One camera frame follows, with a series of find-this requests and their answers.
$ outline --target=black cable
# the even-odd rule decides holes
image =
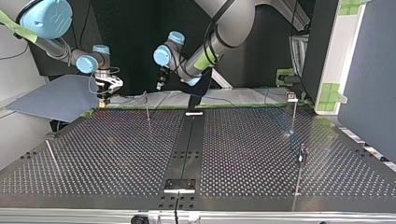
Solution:
[[[178,214],[177,214],[178,196],[179,195],[177,195],[176,206],[175,206],[175,211],[174,211],[174,213],[175,213],[175,224],[178,224]]]
[[[294,19],[295,19],[296,12],[297,12],[297,6],[298,6],[298,0],[296,0],[296,3],[294,4],[293,14],[291,16],[291,38],[293,38],[293,36],[294,36]],[[314,101],[314,98],[312,98],[312,96],[309,95],[308,90],[306,89],[306,87],[305,87],[305,85],[303,83],[303,79],[301,78],[301,74],[299,74],[299,72],[298,72],[297,61],[296,61],[296,59],[294,57],[294,47],[293,47],[293,44],[292,44],[292,40],[291,40],[291,58],[293,59],[293,61],[295,63],[295,66],[296,66],[295,72],[296,72],[297,77],[300,79],[301,86],[303,87],[304,91],[309,96],[309,98],[311,98],[312,102],[315,105],[316,103]]]
[[[85,29],[87,28],[87,23],[88,23],[88,18],[90,16],[90,12],[91,12],[91,7],[92,7],[92,0],[90,0],[89,4],[88,4],[88,10],[87,10],[87,14],[85,16],[85,20],[84,20],[84,25],[82,26],[82,30],[81,33],[79,35],[79,40],[78,40],[78,48],[83,49],[82,48],[82,37],[84,36],[85,33]]]
[[[0,60],[7,60],[7,59],[13,59],[13,58],[19,57],[19,56],[21,56],[22,54],[24,54],[28,49],[29,49],[29,44],[26,43],[26,48],[23,50],[23,52],[21,52],[21,53],[19,53],[19,54],[16,54],[16,55],[13,55],[13,56],[5,57],[5,58],[0,58]]]

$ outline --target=metal plate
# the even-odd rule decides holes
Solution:
[[[2,171],[0,206],[158,209],[183,115],[96,112],[51,141],[57,160],[42,149]]]
[[[183,176],[200,183],[194,209],[396,212],[387,166],[310,111],[292,123],[288,107],[206,110],[202,164]],[[309,156],[294,197],[300,144]]]

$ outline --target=end effector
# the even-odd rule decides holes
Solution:
[[[84,74],[95,75],[99,87],[98,97],[105,102],[123,85],[122,80],[112,76],[110,49],[95,45],[92,52],[72,49],[62,36],[69,30],[73,11],[66,0],[0,0],[0,10],[13,22],[6,24],[16,37],[26,39],[47,52],[56,60],[75,65]],[[28,28],[34,38],[20,32]]]

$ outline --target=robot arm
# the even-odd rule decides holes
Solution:
[[[214,66],[228,49],[239,47],[248,37],[255,19],[255,2],[247,0],[195,0],[212,18],[205,43],[185,60],[180,55],[184,35],[172,32],[168,40],[154,52],[155,62],[162,71],[175,71],[181,80],[194,86],[201,73]]]
[[[106,105],[107,99],[122,87],[122,80],[110,72],[107,46],[95,45],[92,53],[87,53],[71,49],[62,39],[71,26],[73,15],[66,0],[0,0],[0,10],[18,25],[34,31],[37,34],[34,44],[50,57],[73,64],[82,73],[95,74],[101,105]]]

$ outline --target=gray panel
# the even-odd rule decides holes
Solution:
[[[295,135],[291,122],[289,107],[206,110],[202,164],[185,174],[200,172],[194,209],[396,212],[386,165],[311,110],[298,110]],[[300,144],[309,157],[294,197]]]
[[[72,122],[96,108],[99,100],[88,90],[88,77],[66,75],[17,99],[7,108],[46,119]],[[94,78],[91,87],[97,89]]]
[[[330,37],[339,0],[317,0],[303,70],[303,83],[309,95],[317,99],[318,88],[329,50]]]
[[[44,148],[0,172],[0,207],[173,208],[161,197],[183,116],[99,111],[51,141],[57,160]]]
[[[396,161],[394,74],[396,1],[367,4],[339,120],[390,160]]]

